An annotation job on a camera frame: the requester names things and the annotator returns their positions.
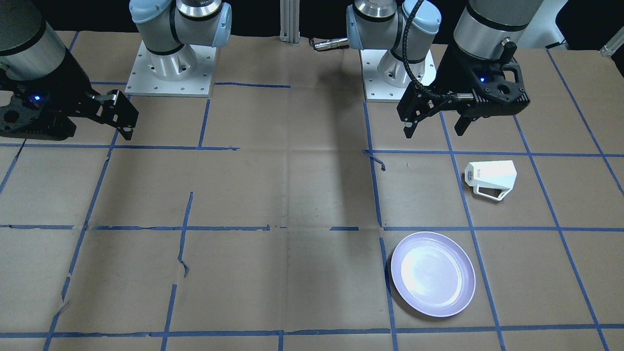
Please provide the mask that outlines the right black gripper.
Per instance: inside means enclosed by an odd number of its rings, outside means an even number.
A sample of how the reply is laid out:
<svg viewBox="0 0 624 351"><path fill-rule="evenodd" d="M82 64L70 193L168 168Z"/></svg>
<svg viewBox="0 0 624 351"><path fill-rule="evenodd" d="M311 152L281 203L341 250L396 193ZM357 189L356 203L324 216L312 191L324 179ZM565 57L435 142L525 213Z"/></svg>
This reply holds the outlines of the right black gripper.
<svg viewBox="0 0 624 351"><path fill-rule="evenodd" d="M130 141L139 116L122 91L94 90L76 61L63 61L50 74L27 81L9 78L2 67L1 90L13 93L0 109L2 137L66 140L77 128L71 117L81 117L112 126Z"/></svg>

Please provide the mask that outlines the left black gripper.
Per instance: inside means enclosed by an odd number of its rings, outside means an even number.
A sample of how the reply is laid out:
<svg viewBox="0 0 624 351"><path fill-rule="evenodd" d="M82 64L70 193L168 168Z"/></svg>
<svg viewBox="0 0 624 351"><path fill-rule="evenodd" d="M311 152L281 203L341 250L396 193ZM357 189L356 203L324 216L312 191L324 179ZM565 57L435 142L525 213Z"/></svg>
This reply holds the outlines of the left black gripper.
<svg viewBox="0 0 624 351"><path fill-rule="evenodd" d="M408 85L397 105L404 135L412 138L419 122L440 111L457 111L455 133L461 137L480 117L511 116L530 104L521 67L513 54L516 44L498 44L502 56L477 58L457 44L448 45L434 81L423 88Z"/></svg>

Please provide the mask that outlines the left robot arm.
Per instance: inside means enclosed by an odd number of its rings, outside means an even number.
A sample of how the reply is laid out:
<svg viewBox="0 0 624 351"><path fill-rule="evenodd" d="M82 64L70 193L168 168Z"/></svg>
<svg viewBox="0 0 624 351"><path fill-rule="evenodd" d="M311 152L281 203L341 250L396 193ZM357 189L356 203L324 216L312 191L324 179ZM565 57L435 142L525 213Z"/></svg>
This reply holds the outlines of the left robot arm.
<svg viewBox="0 0 624 351"><path fill-rule="evenodd" d="M404 69L406 89L397 105L404 134L441 111L456 111L455 133L464 135L478 118L512 116L530 104L517 40L541 6L540 0L470 0L454 29L435 79L416 76L442 22L428 0L355 0L346 9L346 34L353 49L389 52Z"/></svg>

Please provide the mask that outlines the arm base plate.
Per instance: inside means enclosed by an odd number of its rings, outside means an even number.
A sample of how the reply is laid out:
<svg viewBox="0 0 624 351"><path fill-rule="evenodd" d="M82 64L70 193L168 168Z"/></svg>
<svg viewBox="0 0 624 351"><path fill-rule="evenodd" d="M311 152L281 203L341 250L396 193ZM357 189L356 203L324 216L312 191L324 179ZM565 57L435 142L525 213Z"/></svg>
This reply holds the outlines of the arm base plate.
<svg viewBox="0 0 624 351"><path fill-rule="evenodd" d="M140 44L125 93L132 96L208 98L217 49L185 45L166 56Z"/></svg>
<svg viewBox="0 0 624 351"><path fill-rule="evenodd" d="M410 67L414 76L424 85L430 85L436 76L435 54L432 45L425 59ZM388 50L360 50L365 100L367 102L398 103L403 97L410 78L399 62Z"/></svg>

